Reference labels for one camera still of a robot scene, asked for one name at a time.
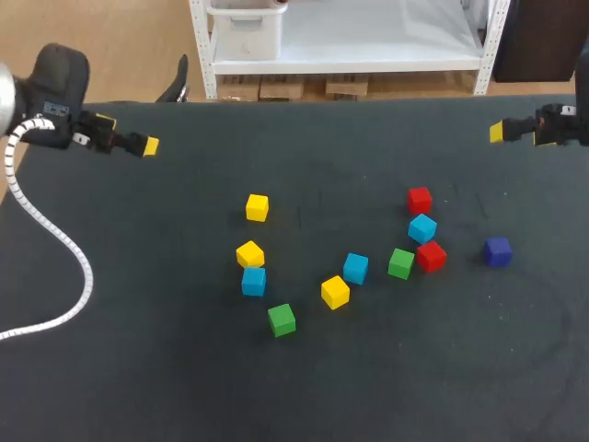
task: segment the wooden floor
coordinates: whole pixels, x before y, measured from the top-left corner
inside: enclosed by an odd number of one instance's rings
[[[51,41],[87,55],[87,102],[153,101],[171,82],[183,53],[191,63],[190,100],[205,100],[188,0],[0,0],[0,61],[13,74],[28,76],[40,48]],[[467,97],[473,80],[470,73],[380,76],[369,98]],[[573,91],[569,82],[491,84],[489,93]],[[324,99],[320,83],[310,85],[306,99]],[[0,195],[3,189],[0,184]]]

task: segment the toy block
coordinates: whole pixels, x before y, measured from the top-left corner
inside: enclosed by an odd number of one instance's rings
[[[485,261],[491,267],[505,267],[514,256],[509,241],[505,237],[489,238],[483,247]]]
[[[350,300],[350,287],[339,276],[334,276],[321,285],[321,297],[335,310]]]
[[[295,315],[288,304],[270,308],[268,310],[268,319],[275,338],[296,331]]]
[[[433,198],[427,187],[409,189],[407,206],[413,215],[429,214],[432,211]]]
[[[368,271],[368,258],[355,253],[348,253],[348,258],[343,264],[343,280],[358,285],[364,284],[364,278]]]
[[[254,241],[248,241],[236,250],[237,262],[246,267],[261,267],[264,265],[264,251]]]
[[[247,297],[263,297],[266,288],[266,269],[246,267],[241,279],[241,291]]]
[[[408,234],[410,238],[415,239],[423,245],[433,238],[437,226],[437,223],[430,217],[421,214],[410,222]]]
[[[408,279],[415,255],[409,251],[395,249],[388,262],[388,274],[400,279]]]
[[[258,221],[263,223],[268,216],[270,203],[268,197],[264,195],[254,195],[253,193],[248,198],[246,204],[246,218],[249,221]]]
[[[444,267],[447,256],[444,249],[435,241],[430,241],[417,249],[417,263],[427,273]]]

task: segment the black table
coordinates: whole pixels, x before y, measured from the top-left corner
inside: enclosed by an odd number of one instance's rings
[[[100,107],[157,157],[31,148],[21,185],[96,287],[64,326],[0,343],[0,440],[589,440],[589,151],[488,135],[554,100],[573,98]],[[387,263],[416,248],[422,185],[448,262],[402,281]],[[498,235],[505,269],[481,259]],[[240,293],[250,239],[263,299]],[[77,262],[11,196],[0,244],[2,330],[77,301]],[[367,282],[331,311],[320,284],[350,251]],[[298,330],[275,339],[285,302]]]

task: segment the dark blue cube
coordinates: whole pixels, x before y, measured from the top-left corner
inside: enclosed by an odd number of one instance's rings
[[[505,267],[511,262],[514,253],[507,238],[499,237],[489,238],[485,241],[483,255],[491,267]]]

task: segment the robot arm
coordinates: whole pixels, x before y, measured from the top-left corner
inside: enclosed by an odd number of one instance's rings
[[[184,55],[176,79],[158,101],[185,101],[187,74],[188,59]],[[74,141],[107,154],[113,147],[121,147],[137,157],[154,155],[157,139],[119,134],[114,119],[83,110],[89,77],[84,54],[54,43],[41,50],[29,78],[14,77],[0,64],[0,135],[10,134],[25,120],[43,117],[54,124],[55,130],[28,132],[24,142],[66,149]]]
[[[491,127],[491,142],[516,141],[534,134],[535,145],[564,145],[578,140],[589,145],[589,52],[582,55],[576,69],[577,106],[549,104],[524,120],[507,118]]]

